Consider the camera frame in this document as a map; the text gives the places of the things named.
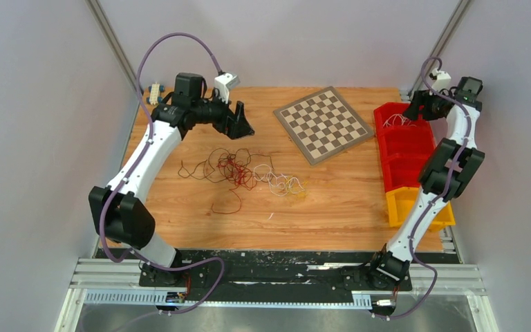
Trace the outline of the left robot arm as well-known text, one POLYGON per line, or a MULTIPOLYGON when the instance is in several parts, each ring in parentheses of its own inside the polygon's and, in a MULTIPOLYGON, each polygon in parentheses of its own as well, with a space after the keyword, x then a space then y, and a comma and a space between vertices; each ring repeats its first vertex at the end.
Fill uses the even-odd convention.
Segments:
POLYGON ((183 280, 179 251, 156 232, 156 222, 145 207, 151 185, 167 157, 199 124, 210 124, 235 140, 254 135, 246 119, 244 104, 230 108, 230 92, 240 80, 220 72, 211 97, 203 76, 179 73, 173 91, 159 100, 148 115, 148 127, 127 163, 104 187, 93 187, 88 202, 95 231, 102 243, 111 240, 128 245, 128 252, 156 272, 166 286, 183 280))

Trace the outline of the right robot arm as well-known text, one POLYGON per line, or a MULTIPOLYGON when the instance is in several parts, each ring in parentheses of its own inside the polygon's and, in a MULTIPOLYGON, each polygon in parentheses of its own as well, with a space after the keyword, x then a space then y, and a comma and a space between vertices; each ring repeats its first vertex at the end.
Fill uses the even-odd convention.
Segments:
POLYGON ((452 90, 428 86, 413 94, 403 116, 424 121, 444 118, 447 135, 420 172, 420 189, 408 217, 370 261, 364 274, 370 287, 396 288, 404 281, 432 221, 448 202, 464 192, 485 160, 475 141, 476 122, 483 108, 478 100, 482 89, 482 80, 464 76, 452 90))

